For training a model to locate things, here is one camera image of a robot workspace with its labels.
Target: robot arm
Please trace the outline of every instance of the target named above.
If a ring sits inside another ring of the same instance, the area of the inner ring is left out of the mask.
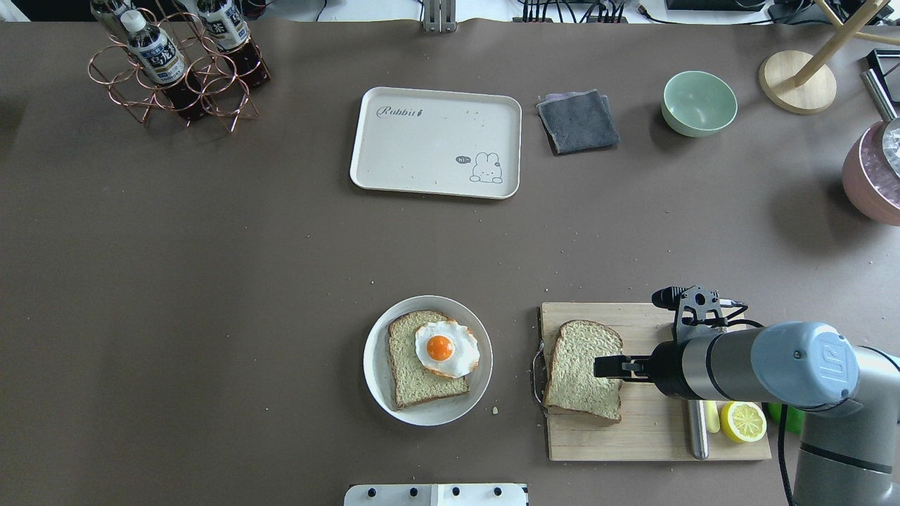
[[[892,477],[900,360],[853,347],[819,322],[722,332],[715,292],[678,289],[677,307],[659,295],[654,303],[676,311],[674,339],[650,356],[597,357],[596,376],[652,382],[673,398],[795,406],[806,411],[795,504],[900,505]]]

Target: cutting board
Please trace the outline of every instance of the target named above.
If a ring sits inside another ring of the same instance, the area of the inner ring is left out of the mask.
[[[671,337],[674,313],[649,303],[543,303],[541,338],[549,367],[560,326],[570,320],[592,320],[611,327],[626,355],[650,355]],[[662,395],[653,384],[624,383],[622,421],[604,427],[596,417],[551,408],[547,412],[550,460],[678,461],[696,460],[689,451],[687,404]],[[707,434],[709,458],[771,458],[769,438],[735,443],[725,434]]]

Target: gray towel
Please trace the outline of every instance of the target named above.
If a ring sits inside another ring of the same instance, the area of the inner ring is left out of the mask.
[[[604,148],[621,140],[609,111],[609,97],[597,90],[550,94],[537,105],[537,113],[557,155]]]

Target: bottle cap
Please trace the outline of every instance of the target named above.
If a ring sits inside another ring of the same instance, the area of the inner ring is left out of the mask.
[[[140,11],[125,11],[121,14],[119,20],[121,25],[125,27],[125,30],[128,30],[130,33],[140,32],[147,26],[147,20],[144,19],[144,14],[141,14]]]

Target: mint green bowl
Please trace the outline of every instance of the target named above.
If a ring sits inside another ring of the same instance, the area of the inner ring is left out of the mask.
[[[706,137],[737,115],[737,97],[722,79],[700,70],[681,72],[662,91],[662,117],[681,135]]]

